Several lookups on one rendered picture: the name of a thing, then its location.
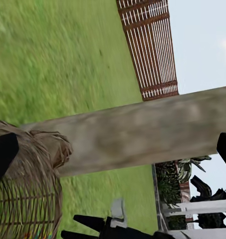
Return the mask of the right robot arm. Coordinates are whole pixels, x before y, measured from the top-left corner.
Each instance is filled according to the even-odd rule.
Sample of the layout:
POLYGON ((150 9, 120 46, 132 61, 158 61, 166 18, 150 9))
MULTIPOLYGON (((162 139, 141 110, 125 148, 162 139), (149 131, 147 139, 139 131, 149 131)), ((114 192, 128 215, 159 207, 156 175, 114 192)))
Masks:
POLYGON ((74 219, 80 223, 100 232, 99 237, 85 235, 70 231, 63 231, 65 239, 185 239, 177 235, 164 232, 155 232, 149 235, 128 227, 125 199, 115 199, 111 203, 111 216, 104 218, 75 215, 74 219))

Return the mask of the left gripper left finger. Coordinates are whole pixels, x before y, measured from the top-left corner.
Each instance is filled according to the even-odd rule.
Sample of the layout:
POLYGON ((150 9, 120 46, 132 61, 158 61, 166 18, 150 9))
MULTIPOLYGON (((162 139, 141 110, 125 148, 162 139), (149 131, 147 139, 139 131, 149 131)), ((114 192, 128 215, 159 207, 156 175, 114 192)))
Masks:
POLYGON ((19 141, 14 132, 0 135, 0 181, 19 151, 19 141))

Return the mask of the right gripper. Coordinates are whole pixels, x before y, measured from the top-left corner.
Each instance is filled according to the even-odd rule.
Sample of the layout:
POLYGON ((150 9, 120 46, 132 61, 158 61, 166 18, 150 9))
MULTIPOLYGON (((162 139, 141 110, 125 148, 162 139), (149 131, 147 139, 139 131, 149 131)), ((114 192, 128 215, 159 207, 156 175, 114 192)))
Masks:
POLYGON ((111 227, 112 217, 104 218, 75 215, 74 219, 80 223, 100 232, 99 237, 85 235, 70 231, 63 231, 62 235, 65 239, 142 239, 142 232, 132 229, 117 226, 111 227))

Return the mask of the wicker basket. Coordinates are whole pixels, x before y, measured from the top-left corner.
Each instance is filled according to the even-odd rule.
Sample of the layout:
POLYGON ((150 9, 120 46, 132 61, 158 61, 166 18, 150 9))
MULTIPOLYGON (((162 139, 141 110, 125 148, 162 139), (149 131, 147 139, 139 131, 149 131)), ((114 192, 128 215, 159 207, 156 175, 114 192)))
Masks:
POLYGON ((25 131, 16 127, 13 124, 0 120, 0 135, 5 135, 14 132, 17 140, 24 145, 16 158, 24 158, 24 164, 21 166, 23 171, 17 171, 14 163, 10 164, 9 170, 0 181, 0 192, 2 209, 0 212, 0 239, 56 239, 58 227, 62 219, 62 203, 63 203, 63 188, 60 183, 60 175, 57 168, 64 166, 69 162, 69 156, 73 153, 73 148, 68 142, 65 135, 58 131, 39 131, 31 130, 25 131), (43 145, 41 141, 59 141, 59 148, 51 160, 48 148, 43 145), (38 162, 37 162, 37 160, 38 162), (46 167, 46 169, 45 169, 46 167), (14 181, 14 189, 16 198, 13 196, 13 189, 9 186, 8 181, 14 181), (24 197, 22 197, 20 187, 23 189, 24 197), (42 195, 39 195, 39 189, 42 195), (8 199, 5 198, 5 191, 8 199), (55 196, 55 215, 53 219, 53 196, 55 196), (49 204, 49 198, 51 202, 49 204), (37 221, 37 212, 39 199, 42 198, 41 205, 44 204, 43 221, 37 221), (33 212, 31 203, 35 204, 35 218, 33 219, 33 212), (23 221, 23 200, 26 209, 26 221, 23 221), (12 201, 12 208, 10 209, 10 202, 12 201), (14 201, 16 207, 14 208, 14 201), (18 202, 21 203, 21 221, 19 222, 19 208, 18 202), (9 221, 6 222, 7 212, 9 209, 9 221), (4 211, 4 223, 1 223, 4 211), (31 219, 28 222, 29 212, 31 212, 31 219), (48 221, 46 221, 46 212, 48 212, 48 221), (17 222, 15 216, 17 213, 17 222), (39 231, 39 225, 42 224, 42 229, 39 231), (47 224, 46 230, 44 226, 47 224), (26 233, 26 226, 29 225, 26 233), (25 236, 26 235, 26 236, 25 236))

